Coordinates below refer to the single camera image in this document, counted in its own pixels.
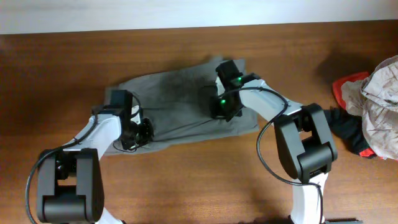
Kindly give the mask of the grey shorts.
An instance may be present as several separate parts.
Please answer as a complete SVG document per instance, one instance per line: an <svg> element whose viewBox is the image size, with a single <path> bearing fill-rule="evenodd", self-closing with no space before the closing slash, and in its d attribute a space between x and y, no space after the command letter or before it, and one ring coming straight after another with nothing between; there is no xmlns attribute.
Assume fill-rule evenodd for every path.
<svg viewBox="0 0 398 224"><path fill-rule="evenodd" d="M152 153L177 144L240 136L258 131L257 114L248 108L231 121L212 119L210 98L217 94L216 67L221 57L207 63L133 78L105 89L105 103L112 90L136 96L154 130L152 141L136 154Z"/></svg>

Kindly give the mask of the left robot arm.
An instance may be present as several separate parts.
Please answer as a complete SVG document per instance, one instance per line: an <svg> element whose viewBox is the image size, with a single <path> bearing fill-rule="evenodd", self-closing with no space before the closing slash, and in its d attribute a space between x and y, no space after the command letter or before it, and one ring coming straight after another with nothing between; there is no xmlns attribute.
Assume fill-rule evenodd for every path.
<svg viewBox="0 0 398 224"><path fill-rule="evenodd" d="M37 218L42 223L120 223L104 207L100 159L109 148L133 153L153 137L140 101L130 91L111 91L107 105L68 143L41 152L37 174Z"/></svg>

